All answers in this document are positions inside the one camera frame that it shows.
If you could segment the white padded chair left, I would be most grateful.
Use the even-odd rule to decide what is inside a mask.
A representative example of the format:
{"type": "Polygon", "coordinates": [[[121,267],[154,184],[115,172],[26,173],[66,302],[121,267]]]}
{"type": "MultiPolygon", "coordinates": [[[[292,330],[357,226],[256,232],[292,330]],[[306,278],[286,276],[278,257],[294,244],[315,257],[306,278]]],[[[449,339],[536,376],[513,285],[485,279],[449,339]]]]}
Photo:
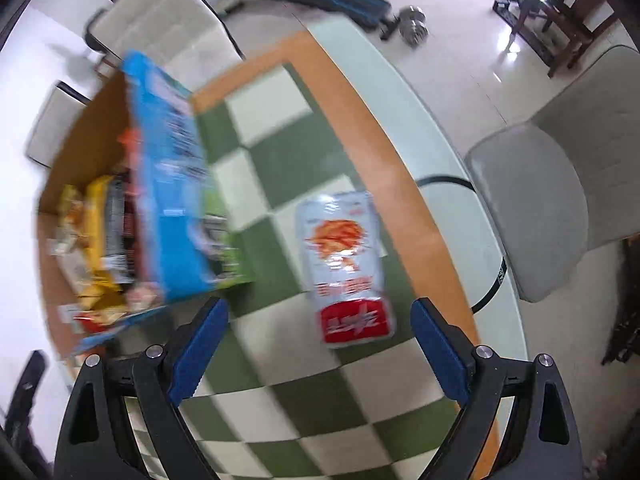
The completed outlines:
{"type": "Polygon", "coordinates": [[[40,108],[25,148],[25,156],[37,165],[50,168],[66,136],[90,100],[66,82],[51,88],[40,108]]]}

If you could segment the grey fabric chair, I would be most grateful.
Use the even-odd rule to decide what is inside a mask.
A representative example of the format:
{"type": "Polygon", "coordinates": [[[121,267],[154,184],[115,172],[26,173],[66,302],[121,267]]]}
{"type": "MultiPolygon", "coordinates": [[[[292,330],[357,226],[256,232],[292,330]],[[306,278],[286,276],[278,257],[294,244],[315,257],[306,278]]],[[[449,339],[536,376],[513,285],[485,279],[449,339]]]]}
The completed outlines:
{"type": "Polygon", "coordinates": [[[586,252],[639,231],[639,53],[617,46],[464,163],[518,296],[563,286],[586,252]]]}

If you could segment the orange chip bag right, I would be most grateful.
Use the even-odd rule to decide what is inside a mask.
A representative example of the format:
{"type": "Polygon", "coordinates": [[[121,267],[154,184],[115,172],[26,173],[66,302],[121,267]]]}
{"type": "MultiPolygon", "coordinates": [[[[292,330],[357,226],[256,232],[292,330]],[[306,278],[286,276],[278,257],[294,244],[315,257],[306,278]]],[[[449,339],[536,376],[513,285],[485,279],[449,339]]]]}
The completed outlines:
{"type": "Polygon", "coordinates": [[[126,128],[117,138],[124,150],[124,166],[129,170],[135,170],[140,162],[140,131],[136,127],[126,128]]]}

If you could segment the green checkered table mat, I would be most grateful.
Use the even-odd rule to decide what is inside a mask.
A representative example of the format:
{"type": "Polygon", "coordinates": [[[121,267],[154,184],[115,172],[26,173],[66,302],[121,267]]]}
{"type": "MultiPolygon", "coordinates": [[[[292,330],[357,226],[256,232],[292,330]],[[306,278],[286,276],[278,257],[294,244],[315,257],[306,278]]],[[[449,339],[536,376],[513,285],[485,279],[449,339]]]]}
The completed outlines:
{"type": "Polygon", "coordinates": [[[341,20],[217,80],[198,132],[250,281],[181,404],[223,479],[415,479],[457,416],[413,301],[470,301],[416,186],[462,173],[431,113],[341,20]]]}

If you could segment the yellow black snack bag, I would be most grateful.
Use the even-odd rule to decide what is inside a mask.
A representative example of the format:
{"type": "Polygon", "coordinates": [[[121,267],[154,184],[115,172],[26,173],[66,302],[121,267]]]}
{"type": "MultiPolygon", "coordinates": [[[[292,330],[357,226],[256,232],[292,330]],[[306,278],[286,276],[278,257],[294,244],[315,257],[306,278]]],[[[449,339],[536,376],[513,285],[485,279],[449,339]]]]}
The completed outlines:
{"type": "Polygon", "coordinates": [[[98,177],[86,189],[82,228],[90,280],[79,301],[90,312],[126,307],[125,294],[137,281],[128,184],[128,174],[121,172],[98,177]]]}

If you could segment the cardboard milk box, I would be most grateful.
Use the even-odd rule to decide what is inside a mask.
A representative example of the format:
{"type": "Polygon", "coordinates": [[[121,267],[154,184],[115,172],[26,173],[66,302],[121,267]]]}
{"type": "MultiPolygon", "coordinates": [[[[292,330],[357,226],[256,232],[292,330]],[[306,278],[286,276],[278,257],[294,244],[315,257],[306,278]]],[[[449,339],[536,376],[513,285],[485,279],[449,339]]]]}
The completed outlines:
{"type": "Polygon", "coordinates": [[[70,128],[37,204],[43,312],[60,356],[97,347],[170,304],[250,280],[206,150],[190,92],[145,54],[128,53],[70,128]],[[129,127],[140,131],[135,170],[124,166],[117,141],[129,127]],[[105,332],[88,333],[74,320],[76,295],[51,254],[58,202],[66,185],[86,195],[94,179],[121,172],[129,179],[137,281],[125,294],[125,316],[105,332]]]}

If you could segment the dark wooden chair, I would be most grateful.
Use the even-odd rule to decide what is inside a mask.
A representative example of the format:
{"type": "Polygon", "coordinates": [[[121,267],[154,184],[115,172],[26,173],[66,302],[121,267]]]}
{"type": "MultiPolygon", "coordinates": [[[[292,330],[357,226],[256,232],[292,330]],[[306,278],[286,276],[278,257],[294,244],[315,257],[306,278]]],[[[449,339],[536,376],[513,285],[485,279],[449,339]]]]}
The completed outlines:
{"type": "Polygon", "coordinates": [[[511,27],[510,37],[524,39],[544,62],[549,78],[563,68],[572,70],[594,44],[620,24],[620,11],[613,8],[608,0],[497,0],[492,5],[494,13],[511,27]],[[607,6],[612,9],[608,15],[591,24],[592,17],[607,6]],[[542,41],[552,28],[566,39],[557,51],[542,41]]]}

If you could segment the white red chicken feet packet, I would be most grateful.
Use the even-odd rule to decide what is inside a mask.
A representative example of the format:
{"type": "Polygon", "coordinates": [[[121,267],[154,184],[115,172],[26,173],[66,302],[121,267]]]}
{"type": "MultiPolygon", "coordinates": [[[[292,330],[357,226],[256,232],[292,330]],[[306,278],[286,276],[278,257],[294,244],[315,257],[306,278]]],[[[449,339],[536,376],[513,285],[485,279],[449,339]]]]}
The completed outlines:
{"type": "Polygon", "coordinates": [[[393,336],[371,195],[311,196],[296,208],[296,230],[322,341],[340,348],[393,336]]]}

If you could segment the white padded chair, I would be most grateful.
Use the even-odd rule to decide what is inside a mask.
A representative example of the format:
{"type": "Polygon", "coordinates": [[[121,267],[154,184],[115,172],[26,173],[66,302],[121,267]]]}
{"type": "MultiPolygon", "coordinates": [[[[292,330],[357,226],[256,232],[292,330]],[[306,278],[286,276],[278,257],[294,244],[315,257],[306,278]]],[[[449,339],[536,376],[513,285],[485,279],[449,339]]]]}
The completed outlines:
{"type": "Polygon", "coordinates": [[[98,50],[144,53],[194,91],[242,61],[226,24],[205,0],[115,0],[86,27],[98,50]]]}
{"type": "Polygon", "coordinates": [[[90,100],[66,82],[51,88],[40,108],[25,148],[25,156],[37,165],[50,168],[66,136],[90,100]]]}

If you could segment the chrome dumbbell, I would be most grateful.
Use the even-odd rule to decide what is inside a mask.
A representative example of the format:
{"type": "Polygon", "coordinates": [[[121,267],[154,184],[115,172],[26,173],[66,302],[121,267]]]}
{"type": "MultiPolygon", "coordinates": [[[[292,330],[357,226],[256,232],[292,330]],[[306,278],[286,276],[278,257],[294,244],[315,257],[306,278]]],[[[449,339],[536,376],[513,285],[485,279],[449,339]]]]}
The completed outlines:
{"type": "Polygon", "coordinates": [[[425,13],[418,6],[405,6],[398,13],[398,30],[409,47],[417,48],[428,36],[425,13]]]}

